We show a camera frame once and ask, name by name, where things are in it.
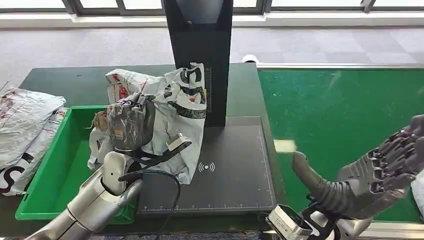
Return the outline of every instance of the green table surface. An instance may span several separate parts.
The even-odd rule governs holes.
[[[105,105],[109,102],[106,91],[107,81],[104,75],[116,68],[153,76],[163,76],[175,69],[173,65],[35,68],[28,74],[20,88],[63,96],[67,100],[66,107]],[[227,116],[261,117],[276,199],[278,202],[284,203],[282,176],[277,162],[261,84],[254,64],[236,63],[230,65]],[[15,220],[15,211],[21,199],[20,196],[0,196],[0,236],[26,236],[45,224],[45,222],[39,221]],[[129,225],[109,225],[101,234],[144,235],[157,232],[163,222],[163,218],[137,219]],[[258,228],[257,216],[252,214],[196,215],[173,217],[165,231],[189,233],[244,232],[255,231]]]
[[[262,69],[263,96],[274,139],[294,140],[324,178],[377,147],[424,113],[424,69]],[[292,171],[292,156],[278,154],[288,204],[308,201]],[[376,221],[420,223],[412,191]]]

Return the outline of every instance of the black vertical stand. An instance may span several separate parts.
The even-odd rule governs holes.
[[[233,0],[163,0],[176,68],[203,63],[205,127],[226,123]]]

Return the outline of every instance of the black cable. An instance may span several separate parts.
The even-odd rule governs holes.
[[[133,171],[133,172],[127,173],[127,174],[121,176],[120,178],[118,178],[118,181],[122,182],[122,181],[133,181],[133,180],[136,180],[136,179],[141,179],[144,174],[160,174],[160,175],[168,176],[168,177],[172,178],[172,180],[175,182],[176,188],[177,188],[176,189],[176,195],[175,195],[171,210],[170,210],[168,216],[166,217],[165,222],[163,223],[162,227],[160,228],[158,234],[154,238],[154,240],[158,240],[159,237],[162,235],[165,227],[167,226],[168,221],[171,219],[171,216],[174,213],[175,207],[177,206],[178,200],[180,199],[181,185],[180,185],[180,182],[178,181],[178,179],[174,175],[172,175],[168,172],[165,172],[165,171],[161,171],[161,170],[149,170],[149,169],[140,170],[140,171]]]

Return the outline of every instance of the robotic hand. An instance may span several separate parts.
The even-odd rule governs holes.
[[[326,239],[335,231],[336,239],[355,239],[375,215],[406,196],[410,183],[424,169],[424,115],[414,116],[408,126],[379,147],[342,167],[336,182],[322,178],[298,151],[293,153],[292,168],[308,188],[312,201],[300,213],[301,220],[296,225],[304,231],[298,237]],[[267,221],[276,229],[274,211]],[[319,234],[312,234],[307,225],[301,227],[303,221]]]
[[[106,154],[103,165],[80,186],[67,208],[26,240],[83,240],[99,233],[122,207],[139,195],[140,178],[149,167],[170,160],[191,145],[189,138],[178,133],[166,142],[162,155],[141,149],[153,137],[153,98],[136,92],[108,106],[108,133],[114,151]],[[138,168],[142,169],[126,172],[131,169],[127,166],[132,163],[130,158],[134,158],[133,164],[141,164]],[[170,173],[161,173],[175,178]]]

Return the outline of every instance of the green conveyor belt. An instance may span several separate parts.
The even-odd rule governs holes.
[[[274,139],[295,140],[311,166],[334,180],[340,167],[424,113],[424,69],[263,69],[263,96]],[[296,211],[307,189],[278,154],[286,198]],[[419,223],[411,191],[375,220]]]

